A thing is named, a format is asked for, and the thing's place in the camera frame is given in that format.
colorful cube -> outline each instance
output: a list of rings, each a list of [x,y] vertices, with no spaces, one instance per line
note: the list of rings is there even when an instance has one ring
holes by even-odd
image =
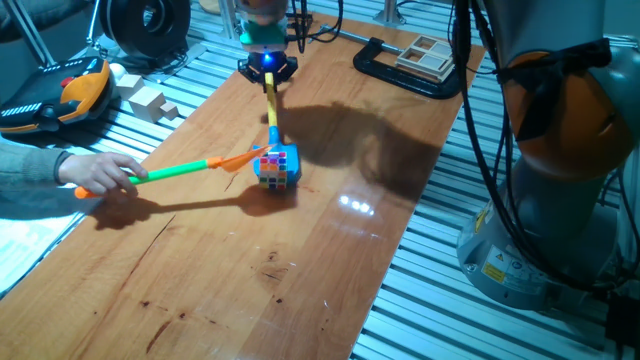
[[[265,154],[254,165],[260,186],[269,189],[284,190],[287,188],[289,173],[287,153],[276,151]]]

warning label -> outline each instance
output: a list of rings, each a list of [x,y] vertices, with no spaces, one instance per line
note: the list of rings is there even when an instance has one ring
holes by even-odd
[[[475,233],[477,234],[478,231],[480,231],[480,228],[482,227],[483,222],[485,224],[488,224],[489,220],[491,220],[492,217],[493,217],[493,203],[489,202],[487,206],[484,209],[482,209],[482,211],[480,211],[476,216]]]
[[[491,246],[482,272],[505,287],[525,294],[542,291],[544,275],[511,254]]]

yellow rod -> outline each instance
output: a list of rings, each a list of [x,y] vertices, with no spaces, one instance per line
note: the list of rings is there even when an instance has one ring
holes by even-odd
[[[267,115],[269,117],[269,126],[278,126],[276,92],[273,87],[273,73],[264,74],[264,82],[267,85]]]

wooden tabletop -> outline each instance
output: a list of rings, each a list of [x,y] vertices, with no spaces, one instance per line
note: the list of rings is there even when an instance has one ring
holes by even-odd
[[[343,29],[398,47],[416,37]],[[101,206],[0,301],[0,358],[346,359],[461,105],[359,73],[361,48],[289,47],[300,68],[279,120],[302,157],[297,190],[207,171]],[[265,145],[266,101],[234,73],[143,165]]]

finger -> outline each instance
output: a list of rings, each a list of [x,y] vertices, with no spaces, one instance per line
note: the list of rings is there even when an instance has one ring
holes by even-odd
[[[105,188],[104,186],[100,185],[96,181],[94,181],[94,182],[90,183],[89,185],[85,186],[85,188],[87,190],[91,191],[92,193],[98,195],[98,196],[105,196],[107,194],[107,188]]]
[[[142,165],[138,164],[138,162],[130,156],[111,153],[110,157],[116,165],[131,169],[139,177],[147,177],[149,174]]]
[[[131,183],[127,174],[125,174],[125,172],[122,171],[122,169],[120,169],[115,163],[107,165],[104,171],[118,184],[120,188],[124,189],[129,196],[138,196],[138,189],[136,189],[136,187]]]
[[[105,172],[105,168],[103,167],[101,170],[102,171],[99,171],[96,174],[94,174],[93,179],[98,184],[104,186],[107,192],[110,190],[119,189],[118,184],[113,179],[111,179],[109,175],[107,175],[107,173]]]

